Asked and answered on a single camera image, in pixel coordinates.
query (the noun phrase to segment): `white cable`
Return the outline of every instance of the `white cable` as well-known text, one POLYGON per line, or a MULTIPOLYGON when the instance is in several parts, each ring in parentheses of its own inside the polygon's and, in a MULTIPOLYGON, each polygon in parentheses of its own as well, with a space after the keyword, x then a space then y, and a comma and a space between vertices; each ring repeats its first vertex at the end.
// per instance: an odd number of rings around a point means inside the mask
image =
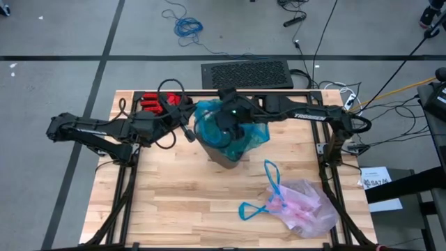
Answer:
MULTIPOLYGON (((327 87, 329 87, 330 85, 333 85, 333 83, 327 84, 323 89, 326 90, 327 87)), ((361 104, 361 101, 358 98, 357 94, 352 89, 348 88, 346 84, 341 83, 341 82, 334 82, 334 85, 341 85, 341 86, 343 86, 342 88, 340 88, 339 92, 340 93, 346 93, 347 91, 349 91, 350 93, 352 93, 352 94, 354 94, 356 96, 355 100, 357 101, 357 103, 361 104)), ((360 105, 360 108, 361 108, 361 112, 358 114, 359 116, 361 116, 361 114, 362 114, 362 105, 360 105)))

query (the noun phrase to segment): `wooden table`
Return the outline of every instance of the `wooden table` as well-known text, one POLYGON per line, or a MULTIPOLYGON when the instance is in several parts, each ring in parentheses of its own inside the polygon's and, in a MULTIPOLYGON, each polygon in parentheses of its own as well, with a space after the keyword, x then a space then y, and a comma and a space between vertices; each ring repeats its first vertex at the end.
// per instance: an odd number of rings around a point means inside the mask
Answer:
MULTIPOLYGON (((116 92, 110 118, 117 115, 120 98, 131 104, 133 92, 116 92)), ((338 91, 323 90, 322 94, 325 105, 342 105, 338 91)), ((215 97, 194 97, 194 101, 212 98, 215 97)), ((293 99, 306 102, 303 97, 293 99)), ((234 169, 211 162, 200 143, 189 143, 181 129, 176 130, 178 141, 172 149, 162 150, 156 145, 142 149, 126 245, 139 242, 141 247, 321 248, 322 243, 331 243, 329 233, 303 239, 265 213, 248 221, 239 218, 238 207, 243 201, 264 205, 269 185, 263 169, 266 158, 277 164, 282 180, 305 178, 321 184, 310 122, 289 119, 270 123, 269 129, 271 140, 244 155, 234 169)), ((172 137, 166 136, 160 144, 168 146, 171 141, 172 137)), ((99 164, 109 160, 101 158, 99 164)), ((344 155, 344 162, 357 165, 351 155, 344 155)), ((348 214, 376 242, 367 199, 357 184, 359 171, 347 166, 338 170, 348 214)), ((118 167, 113 164, 98 170, 80 243, 90 239, 109 215, 117 175, 118 167)), ((115 242, 119 229, 116 228, 115 242)), ((337 231, 343 243, 339 223, 337 231)))

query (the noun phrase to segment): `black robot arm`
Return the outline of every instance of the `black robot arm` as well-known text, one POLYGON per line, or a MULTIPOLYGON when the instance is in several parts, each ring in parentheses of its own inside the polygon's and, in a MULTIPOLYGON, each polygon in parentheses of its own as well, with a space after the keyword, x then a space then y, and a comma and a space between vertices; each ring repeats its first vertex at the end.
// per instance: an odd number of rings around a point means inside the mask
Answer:
POLYGON ((161 95, 160 104, 163 113, 155 116, 149 111, 129 114, 126 119, 101 121, 86 119, 69 113, 62 113, 52 118, 47 136, 54 142, 75 141, 87 146, 101 155, 107 153, 119 165, 132 166, 133 153, 139 146, 150 147, 151 144, 181 127, 187 139, 194 141, 194 135, 186 125, 195 106, 186 98, 179 106, 170 105, 167 97, 161 95), (113 137, 118 144, 103 139, 113 137))
POLYGON ((241 123, 269 123, 285 119, 304 119, 327 122, 333 134, 325 145, 324 161, 329 165, 341 164, 341 148, 355 133, 366 132, 371 122, 361 116, 345 111, 336 105, 310 105, 294 102, 284 95, 255 95, 252 98, 240 95, 235 89, 219 90, 222 107, 215 114, 220 130, 231 133, 234 139, 244 135, 241 123), (355 129, 353 119, 364 123, 355 129))

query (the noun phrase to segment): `blue bag handle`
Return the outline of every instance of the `blue bag handle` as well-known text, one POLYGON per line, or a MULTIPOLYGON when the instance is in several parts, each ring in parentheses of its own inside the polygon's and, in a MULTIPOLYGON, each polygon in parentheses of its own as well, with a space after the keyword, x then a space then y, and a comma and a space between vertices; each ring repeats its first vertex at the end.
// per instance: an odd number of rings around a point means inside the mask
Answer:
MULTIPOLYGON (((277 185, 280 185, 280 172, 279 172, 279 168, 277 168, 276 164, 274 164, 273 162, 269 161, 269 160, 265 160, 263 167, 265 168, 266 171, 266 176, 268 177, 268 180, 270 181, 270 184, 274 190, 274 193, 271 195, 271 197, 268 199, 269 201, 272 201, 272 199, 274 198, 275 195, 279 195, 280 199, 282 200, 282 202, 284 201, 284 198, 282 196, 282 194, 280 193, 280 189, 277 185), (275 169, 276 169, 276 175, 277 175, 277 180, 276 183, 273 181, 270 170, 268 168, 268 165, 272 165, 275 169)), ((238 207, 238 215, 240 216, 240 219, 242 220, 249 220, 250 218, 253 218, 255 215, 258 215, 259 213, 271 213, 269 210, 266 209, 266 206, 262 206, 262 207, 258 207, 258 206, 254 206, 250 203, 247 202, 243 202, 239 207, 238 207), (251 215, 249 216, 245 216, 245 207, 246 206, 251 206, 253 208, 257 208, 257 211, 253 212, 251 215)))

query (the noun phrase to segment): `white paper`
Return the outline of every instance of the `white paper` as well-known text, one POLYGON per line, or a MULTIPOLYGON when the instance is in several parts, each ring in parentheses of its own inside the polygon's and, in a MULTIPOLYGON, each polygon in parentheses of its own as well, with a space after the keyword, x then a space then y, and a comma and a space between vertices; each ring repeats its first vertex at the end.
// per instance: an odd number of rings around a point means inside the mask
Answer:
MULTIPOLYGON (((389 172, 386 167, 370 167, 361 168, 362 171, 362 184, 364 189, 376 187, 391 182, 389 172)), ((387 201, 380 201, 369 204, 370 212, 381 212, 403 209, 399 199, 389 199, 387 201)))

